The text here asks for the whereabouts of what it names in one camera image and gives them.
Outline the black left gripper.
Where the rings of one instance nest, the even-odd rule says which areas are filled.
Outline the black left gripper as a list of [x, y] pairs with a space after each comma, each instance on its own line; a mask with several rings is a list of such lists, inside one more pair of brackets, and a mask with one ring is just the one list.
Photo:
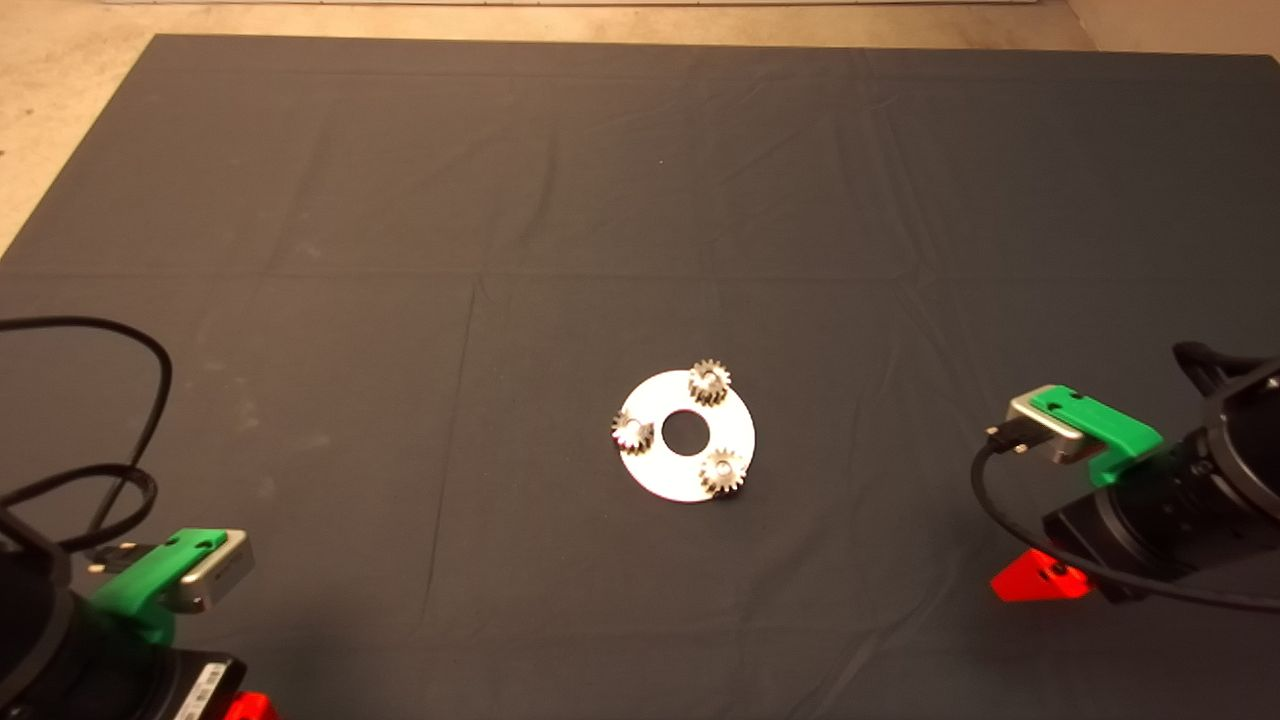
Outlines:
[[150, 697], [151, 719], [278, 720], [271, 698], [238, 692], [246, 664], [230, 653], [172, 650]]

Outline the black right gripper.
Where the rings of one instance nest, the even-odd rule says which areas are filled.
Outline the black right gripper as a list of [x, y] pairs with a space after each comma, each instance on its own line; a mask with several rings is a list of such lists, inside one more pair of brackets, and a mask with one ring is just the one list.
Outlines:
[[[1155, 550], [1133, 530], [1108, 489], [1096, 489], [1042, 516], [1042, 528], [1059, 548], [1112, 571], [1175, 582], [1190, 566]], [[1038, 550], [1027, 550], [998, 571], [989, 588], [1006, 603], [1079, 600], [1093, 591], [1083, 571]]]

